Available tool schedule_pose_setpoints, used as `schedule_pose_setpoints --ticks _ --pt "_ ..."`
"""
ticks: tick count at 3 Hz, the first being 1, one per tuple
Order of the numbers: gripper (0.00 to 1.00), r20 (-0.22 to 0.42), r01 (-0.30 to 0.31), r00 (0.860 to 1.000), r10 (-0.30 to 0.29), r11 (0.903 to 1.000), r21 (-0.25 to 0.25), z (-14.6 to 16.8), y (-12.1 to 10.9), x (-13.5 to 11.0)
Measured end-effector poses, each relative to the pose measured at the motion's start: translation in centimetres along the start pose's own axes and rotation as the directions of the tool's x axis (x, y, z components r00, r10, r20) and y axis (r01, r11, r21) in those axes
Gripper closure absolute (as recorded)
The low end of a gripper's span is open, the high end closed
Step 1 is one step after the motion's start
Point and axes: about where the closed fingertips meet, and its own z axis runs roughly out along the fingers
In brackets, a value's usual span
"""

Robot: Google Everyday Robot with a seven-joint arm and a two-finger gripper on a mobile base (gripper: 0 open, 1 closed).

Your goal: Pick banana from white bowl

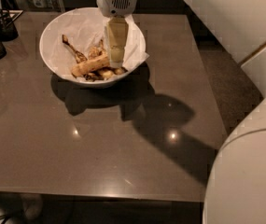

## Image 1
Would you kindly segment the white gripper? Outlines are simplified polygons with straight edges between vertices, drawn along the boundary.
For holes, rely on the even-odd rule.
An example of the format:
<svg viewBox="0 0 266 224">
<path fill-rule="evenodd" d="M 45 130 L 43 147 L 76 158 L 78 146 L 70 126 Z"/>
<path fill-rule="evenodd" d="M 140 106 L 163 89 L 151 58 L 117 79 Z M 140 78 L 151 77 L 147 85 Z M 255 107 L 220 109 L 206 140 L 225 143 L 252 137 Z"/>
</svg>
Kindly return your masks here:
<svg viewBox="0 0 266 224">
<path fill-rule="evenodd" d="M 131 15 L 137 0 L 96 0 L 102 14 L 111 18 L 105 26 L 106 44 L 110 66 L 122 67 L 129 25 L 123 17 Z"/>
</svg>

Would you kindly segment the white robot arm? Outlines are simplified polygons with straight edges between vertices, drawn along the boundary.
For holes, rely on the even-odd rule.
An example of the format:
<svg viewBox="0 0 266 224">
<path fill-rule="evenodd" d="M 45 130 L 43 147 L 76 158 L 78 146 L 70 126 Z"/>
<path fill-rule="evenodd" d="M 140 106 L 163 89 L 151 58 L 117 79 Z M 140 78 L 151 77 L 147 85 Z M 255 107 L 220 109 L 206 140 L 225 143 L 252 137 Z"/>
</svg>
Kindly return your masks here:
<svg viewBox="0 0 266 224">
<path fill-rule="evenodd" d="M 266 0 L 182 0 L 258 91 L 218 151 L 201 224 L 266 224 Z"/>
</svg>

